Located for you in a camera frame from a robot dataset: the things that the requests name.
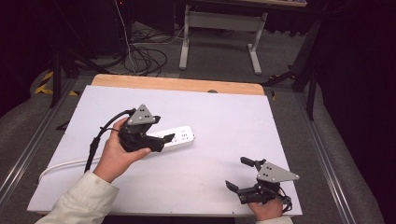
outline metal frame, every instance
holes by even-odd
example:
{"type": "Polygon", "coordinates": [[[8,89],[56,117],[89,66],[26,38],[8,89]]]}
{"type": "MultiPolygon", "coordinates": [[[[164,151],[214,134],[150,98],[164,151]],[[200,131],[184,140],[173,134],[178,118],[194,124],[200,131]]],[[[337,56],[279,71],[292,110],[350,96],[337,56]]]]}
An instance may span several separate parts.
{"type": "Polygon", "coordinates": [[[205,12],[191,12],[189,5],[186,5],[184,15],[184,37],[181,48],[179,68],[185,70],[187,68],[187,60],[189,56],[189,29],[190,27],[202,27],[212,29],[229,29],[237,31],[256,32],[253,44],[247,45],[247,50],[256,75],[262,74],[262,69],[257,58],[256,49],[262,36],[262,29],[268,13],[262,13],[261,17],[235,16],[205,12]]]}
{"type": "Polygon", "coordinates": [[[309,118],[308,114],[305,111],[306,105],[304,102],[303,94],[299,92],[295,92],[294,94],[297,104],[299,105],[300,109],[304,114],[304,119],[315,142],[315,150],[317,152],[318,161],[323,170],[323,174],[326,177],[330,192],[332,193],[340,217],[341,219],[343,219],[343,223],[345,224],[356,223],[356,220],[348,204],[347,197],[343,191],[337,175],[335,174],[334,169],[332,168],[332,163],[330,162],[330,158],[327,155],[326,148],[325,146],[323,146],[323,143],[320,139],[320,135],[318,133],[315,122],[309,118]]]}
{"type": "Polygon", "coordinates": [[[17,187],[18,183],[20,182],[33,156],[38,151],[41,142],[43,141],[49,129],[50,124],[52,123],[58,111],[60,110],[62,103],[67,97],[67,93],[69,93],[73,89],[76,81],[77,80],[74,78],[68,79],[66,81],[64,85],[63,94],[60,97],[58,103],[54,107],[49,108],[49,111],[45,115],[44,119],[41,121],[31,141],[26,146],[25,150],[22,152],[18,161],[9,171],[6,180],[4,181],[4,183],[0,188],[0,212],[6,206],[9,197],[11,196],[14,189],[17,187]]]}

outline wire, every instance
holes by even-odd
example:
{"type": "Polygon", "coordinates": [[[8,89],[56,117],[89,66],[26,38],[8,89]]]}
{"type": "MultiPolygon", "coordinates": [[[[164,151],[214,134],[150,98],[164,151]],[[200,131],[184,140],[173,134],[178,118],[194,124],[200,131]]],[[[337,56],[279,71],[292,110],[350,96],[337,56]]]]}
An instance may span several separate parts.
{"type": "MultiPolygon", "coordinates": [[[[286,195],[285,190],[283,190],[280,186],[279,186],[279,189],[283,192],[284,196],[279,194],[279,193],[277,193],[277,196],[279,196],[282,199],[282,202],[283,202],[283,200],[285,200],[286,198],[289,198],[289,196],[286,195]]],[[[293,203],[291,201],[289,201],[287,203],[286,207],[282,210],[282,213],[288,212],[291,209],[293,209],[293,203]]]]}
{"type": "MultiPolygon", "coordinates": [[[[170,44],[170,43],[172,43],[172,42],[174,42],[176,39],[178,39],[178,38],[180,38],[180,39],[183,39],[183,38],[181,38],[181,37],[179,37],[180,36],[180,34],[181,34],[181,32],[184,30],[184,26],[180,29],[180,31],[178,32],[178,34],[173,38],[173,40],[171,40],[170,42],[166,42],[166,43],[163,43],[163,42],[150,42],[150,43],[134,43],[134,45],[155,45],[155,44],[163,44],[163,45],[167,45],[167,44],[170,44]]],[[[152,40],[152,39],[158,39],[158,38],[169,38],[169,36],[157,36],[157,37],[151,37],[151,38],[149,38],[148,40],[152,40]]]]}
{"type": "MultiPolygon", "coordinates": [[[[167,64],[166,54],[157,49],[147,49],[144,47],[131,46],[131,56],[135,60],[136,69],[135,74],[138,76],[146,76],[152,72],[158,71],[157,76],[161,73],[162,67],[167,64]],[[152,56],[152,52],[158,53],[163,56],[163,61],[159,63],[152,56]]],[[[125,69],[133,72],[125,62],[123,62],[125,69]]]]}
{"type": "Polygon", "coordinates": [[[119,131],[120,131],[120,130],[113,129],[113,128],[107,128],[106,131],[108,131],[108,130],[115,131],[115,132],[119,132],[119,131]]]}
{"type": "Polygon", "coordinates": [[[143,42],[151,39],[152,37],[161,36],[161,35],[163,35],[163,33],[159,31],[154,31],[151,29],[140,29],[132,33],[131,40],[132,42],[143,42]]]}
{"type": "MultiPolygon", "coordinates": [[[[118,59],[114,60],[111,63],[104,63],[104,64],[98,64],[98,65],[103,67],[103,68],[113,67],[114,65],[119,64],[123,60],[124,57],[125,57],[124,55],[121,55],[118,59]]],[[[85,71],[91,70],[91,68],[89,66],[85,66],[85,65],[80,64],[80,63],[76,63],[76,65],[77,65],[77,67],[79,67],[82,70],[85,70],[85,71]]]]}
{"type": "Polygon", "coordinates": [[[122,111],[121,113],[116,115],[114,118],[109,120],[108,123],[104,127],[100,128],[101,131],[99,132],[99,134],[96,137],[93,138],[93,140],[92,140],[92,142],[90,144],[90,155],[88,156],[87,164],[85,165],[84,173],[90,170],[91,164],[92,164],[92,161],[93,161],[93,157],[95,156],[96,149],[99,146],[100,138],[101,138],[102,134],[104,134],[108,130],[108,126],[110,126],[110,124],[113,123],[119,117],[121,117],[123,115],[126,115],[126,114],[132,115],[135,111],[136,111],[136,109],[122,111]]]}
{"type": "Polygon", "coordinates": [[[117,0],[114,0],[114,4],[116,5],[116,9],[117,9],[117,12],[119,13],[120,21],[122,23],[124,36],[125,36],[126,47],[128,48],[128,57],[129,57],[129,60],[131,61],[131,64],[132,64],[132,70],[134,71],[134,74],[136,74],[136,71],[134,70],[134,62],[132,62],[132,58],[131,58],[131,49],[129,47],[128,35],[126,34],[125,23],[124,23],[124,21],[122,19],[122,16],[121,16],[121,13],[120,13],[120,9],[119,9],[119,4],[117,3],[117,0]]]}
{"type": "MultiPolygon", "coordinates": [[[[93,158],[92,162],[96,162],[96,161],[99,160],[101,157],[102,157],[102,156],[98,156],[98,157],[93,158]]],[[[80,163],[83,163],[83,162],[86,162],[86,161],[87,161],[87,160],[84,160],[84,159],[83,159],[83,160],[78,160],[78,161],[68,161],[68,162],[63,162],[63,163],[56,164],[56,165],[53,165],[53,166],[51,166],[51,167],[48,167],[45,171],[43,171],[43,172],[41,173],[40,177],[38,178],[37,184],[40,183],[41,178],[42,178],[46,173],[48,173],[49,171],[51,171],[51,170],[53,170],[53,169],[61,168],[61,167],[68,166],[68,165],[79,165],[80,163]]]]}

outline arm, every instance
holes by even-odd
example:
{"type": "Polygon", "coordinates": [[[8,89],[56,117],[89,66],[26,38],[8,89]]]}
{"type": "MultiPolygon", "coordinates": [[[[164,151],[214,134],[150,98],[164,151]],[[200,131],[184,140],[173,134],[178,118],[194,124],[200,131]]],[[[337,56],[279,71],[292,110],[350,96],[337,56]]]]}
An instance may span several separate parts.
{"type": "Polygon", "coordinates": [[[283,204],[273,199],[265,204],[249,203],[247,205],[256,217],[256,224],[292,224],[290,217],[282,217],[283,204]]]}
{"type": "MultiPolygon", "coordinates": [[[[113,129],[119,130],[125,120],[116,122],[113,129]]],[[[93,173],[85,173],[58,200],[52,211],[37,223],[102,223],[119,192],[111,182],[122,175],[133,162],[149,153],[149,148],[126,152],[120,145],[118,133],[111,131],[102,158],[93,173]]]]}

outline table leg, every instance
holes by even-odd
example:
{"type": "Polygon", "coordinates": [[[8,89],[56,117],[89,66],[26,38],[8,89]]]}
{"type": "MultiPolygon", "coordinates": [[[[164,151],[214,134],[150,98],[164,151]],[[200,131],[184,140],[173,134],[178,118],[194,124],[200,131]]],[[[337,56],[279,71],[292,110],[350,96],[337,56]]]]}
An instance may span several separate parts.
{"type": "Polygon", "coordinates": [[[262,69],[260,68],[259,59],[257,58],[256,48],[259,45],[260,38],[262,37],[262,29],[264,29],[265,21],[267,20],[268,13],[262,13],[262,19],[259,21],[257,27],[256,35],[254,37],[253,44],[248,44],[248,53],[250,55],[250,60],[253,64],[254,73],[256,75],[262,74],[262,69]]]}
{"type": "Polygon", "coordinates": [[[187,68],[187,58],[189,56],[189,27],[190,27],[190,6],[186,5],[186,10],[184,14],[183,46],[181,47],[180,64],[178,65],[178,68],[181,70],[186,70],[187,68]]]}

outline table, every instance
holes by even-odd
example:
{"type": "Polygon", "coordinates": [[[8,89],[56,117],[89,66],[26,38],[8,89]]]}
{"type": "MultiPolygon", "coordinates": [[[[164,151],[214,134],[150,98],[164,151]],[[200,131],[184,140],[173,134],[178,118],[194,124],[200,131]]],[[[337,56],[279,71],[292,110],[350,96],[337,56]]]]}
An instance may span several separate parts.
{"type": "MultiPolygon", "coordinates": [[[[241,3],[256,3],[269,6],[282,7],[305,7],[306,3],[289,2],[282,0],[242,0],[241,3]]],[[[256,32],[252,44],[247,45],[250,60],[252,62],[254,73],[260,75],[262,69],[257,58],[256,49],[262,36],[262,30],[267,18],[267,10],[263,9],[261,17],[248,17],[237,15],[225,15],[219,13],[206,13],[190,11],[191,5],[186,5],[184,17],[184,37],[180,55],[179,68],[185,70],[187,68],[187,59],[189,54],[189,29],[190,27],[226,29],[236,31],[256,32]]]]}
{"type": "MultiPolygon", "coordinates": [[[[239,158],[260,157],[257,160],[267,159],[289,169],[260,85],[111,75],[97,75],[87,86],[49,166],[88,157],[88,145],[98,127],[126,103],[135,105],[142,99],[153,115],[162,117],[148,133],[188,124],[196,139],[186,149],[150,154],[114,181],[121,191],[112,215],[249,216],[251,211],[226,189],[224,182],[227,179],[241,188],[256,182],[256,170],[241,164],[239,158]],[[210,90],[219,93],[202,92],[210,90]]],[[[104,143],[100,143],[97,155],[104,143]]],[[[73,166],[44,175],[28,210],[48,212],[82,173],[82,166],[73,166]]],[[[293,183],[281,185],[293,199],[293,210],[287,215],[300,215],[293,183]]]]}

